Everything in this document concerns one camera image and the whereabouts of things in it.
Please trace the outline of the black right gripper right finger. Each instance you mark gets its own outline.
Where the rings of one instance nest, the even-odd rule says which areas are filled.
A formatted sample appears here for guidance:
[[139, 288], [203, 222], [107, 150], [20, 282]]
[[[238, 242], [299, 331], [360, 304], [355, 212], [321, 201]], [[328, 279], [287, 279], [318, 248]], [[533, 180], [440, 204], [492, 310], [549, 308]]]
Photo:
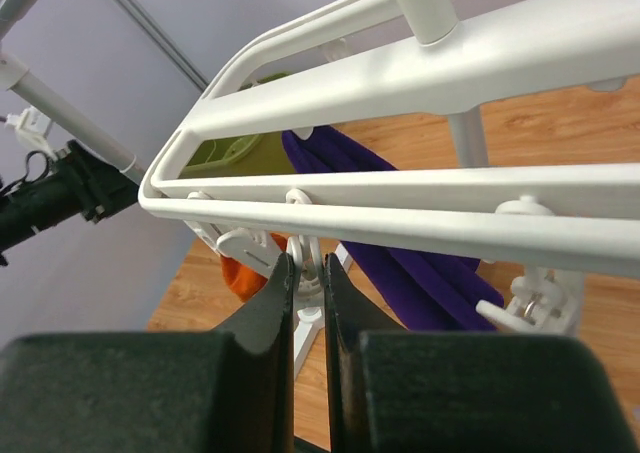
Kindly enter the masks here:
[[325, 260], [335, 452], [635, 452], [596, 355], [554, 335], [412, 332]]

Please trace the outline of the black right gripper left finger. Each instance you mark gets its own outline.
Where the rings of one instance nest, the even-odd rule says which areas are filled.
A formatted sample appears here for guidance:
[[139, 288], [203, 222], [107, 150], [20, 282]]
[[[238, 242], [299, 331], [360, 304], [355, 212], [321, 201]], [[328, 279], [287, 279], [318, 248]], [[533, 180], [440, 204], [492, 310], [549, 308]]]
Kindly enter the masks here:
[[208, 331], [27, 335], [1, 352], [5, 452], [290, 452], [294, 263]]

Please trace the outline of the purple cloth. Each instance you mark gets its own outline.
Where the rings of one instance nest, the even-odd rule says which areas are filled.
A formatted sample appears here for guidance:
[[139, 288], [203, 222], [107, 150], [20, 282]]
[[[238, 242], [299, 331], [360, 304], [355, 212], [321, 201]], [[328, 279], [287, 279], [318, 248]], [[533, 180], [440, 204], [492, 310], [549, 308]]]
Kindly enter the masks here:
[[[299, 174], [391, 172], [395, 167], [376, 153], [329, 126], [318, 126], [307, 139], [288, 130], [283, 149]], [[374, 241], [372, 226], [398, 225], [411, 213], [392, 210], [355, 224], [363, 230], [359, 242], [341, 242], [376, 287], [398, 319], [410, 330], [494, 332], [496, 327], [476, 306], [485, 301], [502, 307], [502, 295], [477, 269], [480, 260], [424, 252]]]

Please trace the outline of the orange sock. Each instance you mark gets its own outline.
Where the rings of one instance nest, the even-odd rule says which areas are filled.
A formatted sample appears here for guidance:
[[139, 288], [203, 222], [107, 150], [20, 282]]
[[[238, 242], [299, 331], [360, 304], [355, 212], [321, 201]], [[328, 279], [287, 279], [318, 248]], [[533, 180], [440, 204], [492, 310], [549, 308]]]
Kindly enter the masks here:
[[287, 238], [276, 233], [253, 234], [239, 228], [223, 234], [216, 242], [216, 251], [226, 285], [247, 302], [267, 283], [286, 246]]

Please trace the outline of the white clip sock hanger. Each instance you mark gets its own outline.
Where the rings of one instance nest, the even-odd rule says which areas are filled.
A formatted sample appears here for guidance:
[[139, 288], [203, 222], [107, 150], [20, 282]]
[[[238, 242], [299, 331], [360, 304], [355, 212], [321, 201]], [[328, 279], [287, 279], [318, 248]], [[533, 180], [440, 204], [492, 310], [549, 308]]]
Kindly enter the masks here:
[[[281, 59], [229, 86], [212, 83], [147, 170], [139, 203], [217, 242], [244, 228], [542, 269], [639, 273], [639, 167], [538, 166], [517, 145], [513, 167], [459, 164], [448, 118], [551, 91], [622, 88], [639, 73], [639, 0], [525, 0], [460, 20], [451, 0], [395, 0], [398, 17], [346, 35], [342, 58], [273, 41]], [[180, 179], [211, 139], [329, 125], [391, 163], [391, 172]]]

